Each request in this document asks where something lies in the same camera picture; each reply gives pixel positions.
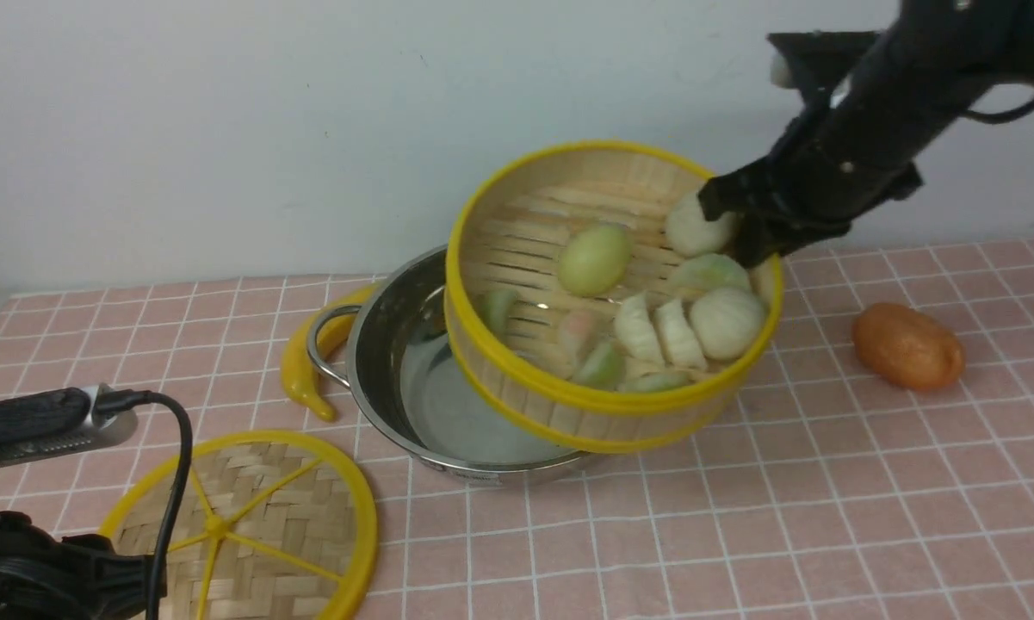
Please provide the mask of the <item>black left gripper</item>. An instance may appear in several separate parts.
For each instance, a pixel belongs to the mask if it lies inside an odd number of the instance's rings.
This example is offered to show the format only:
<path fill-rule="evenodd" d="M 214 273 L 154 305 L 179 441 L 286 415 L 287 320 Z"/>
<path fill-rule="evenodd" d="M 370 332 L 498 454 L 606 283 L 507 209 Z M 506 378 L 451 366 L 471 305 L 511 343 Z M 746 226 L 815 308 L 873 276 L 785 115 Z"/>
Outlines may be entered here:
<path fill-rule="evenodd" d="M 56 539 L 0 512 L 0 619 L 135 619 L 166 593 L 153 555 L 120 555 L 97 534 Z"/>

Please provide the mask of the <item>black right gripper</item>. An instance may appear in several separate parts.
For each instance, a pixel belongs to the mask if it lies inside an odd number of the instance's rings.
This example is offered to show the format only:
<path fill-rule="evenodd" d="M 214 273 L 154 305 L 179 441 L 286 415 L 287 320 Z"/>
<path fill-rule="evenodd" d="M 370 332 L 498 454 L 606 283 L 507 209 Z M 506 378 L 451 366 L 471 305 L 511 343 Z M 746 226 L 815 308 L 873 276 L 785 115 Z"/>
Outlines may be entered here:
<path fill-rule="evenodd" d="M 913 162 L 864 164 L 825 140 L 832 114 L 851 91 L 850 82 L 819 88 L 758 168 L 721 174 L 699 189 L 707 222 L 734 214 L 732 256 L 749 270 L 772 257 L 850 233 L 852 221 L 886 202 L 905 202 L 922 188 Z"/>

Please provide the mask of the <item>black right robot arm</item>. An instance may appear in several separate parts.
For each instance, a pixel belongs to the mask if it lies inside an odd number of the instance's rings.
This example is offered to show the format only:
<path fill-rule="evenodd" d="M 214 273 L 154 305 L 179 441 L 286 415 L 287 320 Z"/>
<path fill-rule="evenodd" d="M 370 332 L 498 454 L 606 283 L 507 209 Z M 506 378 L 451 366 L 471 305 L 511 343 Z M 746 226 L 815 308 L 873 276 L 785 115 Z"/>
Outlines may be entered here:
<path fill-rule="evenodd" d="M 1034 1 L 902 1 L 882 31 L 770 33 L 803 109 L 770 151 L 707 181 L 706 220 L 736 216 L 748 268 L 843 237 L 922 187 L 915 160 L 957 119 L 1034 110 Z"/>

